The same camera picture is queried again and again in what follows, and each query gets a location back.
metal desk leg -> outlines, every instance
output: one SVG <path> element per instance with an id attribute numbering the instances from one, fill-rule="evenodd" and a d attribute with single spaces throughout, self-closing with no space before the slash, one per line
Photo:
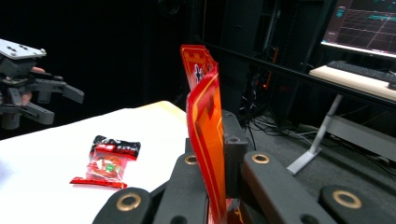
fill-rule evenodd
<path id="1" fill-rule="evenodd" d="M 334 115 L 337 107 L 339 106 L 341 99 L 343 98 L 342 95 L 337 95 L 332 102 L 332 107 L 330 108 L 329 112 L 327 112 L 326 117 L 324 118 L 322 124 L 320 125 L 319 131 L 317 136 L 315 137 L 314 142 L 311 145 L 311 148 L 307 150 L 301 157 L 299 157 L 296 161 L 294 161 L 291 165 L 288 166 L 288 170 L 291 172 L 292 175 L 297 174 L 304 166 L 306 166 L 310 161 L 312 161 L 321 151 L 318 147 L 320 145 L 321 140 L 323 139 L 324 134 L 327 132 L 331 122 L 332 116 Z"/>

red plastic bag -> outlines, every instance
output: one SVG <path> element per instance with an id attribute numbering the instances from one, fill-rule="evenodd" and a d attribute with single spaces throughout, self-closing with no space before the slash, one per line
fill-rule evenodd
<path id="1" fill-rule="evenodd" d="M 135 161 L 139 154 L 139 142 L 126 142 L 97 135 L 90 151 L 90 161 L 85 177 L 75 177 L 70 184 L 100 185 L 124 189 L 122 182 L 128 161 Z"/>

desk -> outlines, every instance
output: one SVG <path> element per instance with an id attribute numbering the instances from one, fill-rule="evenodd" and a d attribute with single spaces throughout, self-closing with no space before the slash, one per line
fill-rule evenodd
<path id="1" fill-rule="evenodd" d="M 340 71 L 326 65 L 311 70 L 309 75 L 396 102 L 396 91 L 388 88 L 388 82 Z M 318 146 L 326 132 L 396 161 L 395 138 L 334 115 L 342 98 L 342 94 L 337 94 L 329 112 L 320 125 L 311 148 L 288 167 L 288 170 L 293 175 L 297 174 L 319 154 L 320 148 Z"/>
<path id="2" fill-rule="evenodd" d="M 184 153 L 186 114 L 158 102 L 0 141 L 0 223 L 92 223 L 117 189 L 69 182 L 85 176 L 97 134 L 141 143 L 123 180 L 151 192 Z"/>

table surface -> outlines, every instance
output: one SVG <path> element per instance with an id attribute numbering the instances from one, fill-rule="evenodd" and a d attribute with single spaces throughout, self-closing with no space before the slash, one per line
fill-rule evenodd
<path id="1" fill-rule="evenodd" d="M 69 182 L 85 176 L 98 134 L 141 143 L 123 180 L 151 192 L 184 153 L 186 114 L 161 101 L 0 141 L 0 223 L 92 223 L 118 189 Z"/>
<path id="2" fill-rule="evenodd" d="M 388 88 L 388 82 L 380 81 L 370 77 L 363 77 L 326 65 L 312 69 L 309 75 L 320 77 L 331 82 L 347 86 L 359 91 L 365 91 L 372 95 L 396 101 L 396 91 Z"/>

keyboard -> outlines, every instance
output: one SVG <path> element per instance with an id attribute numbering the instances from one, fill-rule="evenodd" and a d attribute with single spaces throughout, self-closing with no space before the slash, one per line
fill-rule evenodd
<path id="1" fill-rule="evenodd" d="M 396 75 L 387 72 L 381 72 L 370 68 L 357 66 L 343 61 L 331 61 L 326 64 L 328 67 L 335 68 L 341 71 L 357 74 L 363 77 L 370 77 L 389 83 L 389 87 L 393 89 L 396 86 Z"/>

